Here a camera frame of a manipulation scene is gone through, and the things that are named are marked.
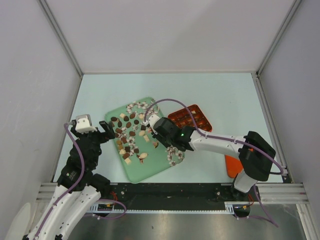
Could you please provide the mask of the orange chocolate box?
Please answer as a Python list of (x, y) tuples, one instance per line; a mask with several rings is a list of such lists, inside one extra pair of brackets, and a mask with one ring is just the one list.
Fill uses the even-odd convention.
[[(213, 127), (210, 123), (210, 121), (206, 118), (202, 110), (199, 108), (198, 105), (193, 104), (187, 107), (189, 111), (191, 112), (194, 121), (196, 123), (196, 126), (204, 130), (206, 132), (212, 132)], [(183, 108), (180, 110), (177, 110), (175, 112), (170, 113), (167, 116), (171, 121), (173, 121), (180, 129), (183, 127), (194, 127), (193, 120), (191, 116), (189, 115), (188, 111)]]

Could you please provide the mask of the white square chocolate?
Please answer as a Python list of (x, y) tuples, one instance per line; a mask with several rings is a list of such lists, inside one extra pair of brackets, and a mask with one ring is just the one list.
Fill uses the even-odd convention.
[(145, 139), (146, 142), (150, 141), (150, 139), (149, 139), (149, 137), (147, 135), (144, 135), (143, 138)]

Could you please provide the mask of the green floral tray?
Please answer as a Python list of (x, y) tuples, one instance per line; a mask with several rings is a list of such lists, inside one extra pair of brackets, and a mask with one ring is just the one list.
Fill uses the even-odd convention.
[[(155, 114), (160, 118), (164, 116), (160, 107), (154, 102), (154, 98), (145, 97), (115, 108), (104, 116), (107, 123), (112, 122), (115, 132), (113, 144), (117, 156), (127, 179), (133, 184), (174, 167), (185, 158), (184, 152), (173, 146), (166, 148), (153, 138), (150, 127), (141, 130), (141, 126), (144, 126), (145, 113), (148, 116)], [(148, 136), (148, 142), (145, 141), (144, 135)], [(126, 164), (123, 159), (125, 153), (130, 154), (128, 158), (131, 160), (131, 164)], [(148, 156), (139, 159), (142, 153), (147, 153)]]

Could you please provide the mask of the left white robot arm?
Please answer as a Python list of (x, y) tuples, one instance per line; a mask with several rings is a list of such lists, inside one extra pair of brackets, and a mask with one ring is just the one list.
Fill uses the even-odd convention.
[(102, 154), (101, 145), (116, 135), (112, 122), (102, 120), (99, 125), (102, 131), (92, 125), (88, 114), (64, 124), (72, 149), (48, 206), (23, 239), (67, 240), (90, 206), (110, 196), (110, 180), (93, 171)]

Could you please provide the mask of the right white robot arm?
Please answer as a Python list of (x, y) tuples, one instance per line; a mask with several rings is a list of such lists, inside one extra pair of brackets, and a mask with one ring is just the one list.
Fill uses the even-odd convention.
[(151, 115), (146, 124), (153, 137), (166, 148), (181, 152), (208, 151), (238, 159), (243, 170), (236, 175), (230, 188), (231, 196), (242, 201), (257, 182), (266, 182), (271, 174), (276, 151), (257, 132), (245, 136), (212, 135), (194, 126), (179, 128), (167, 117)]

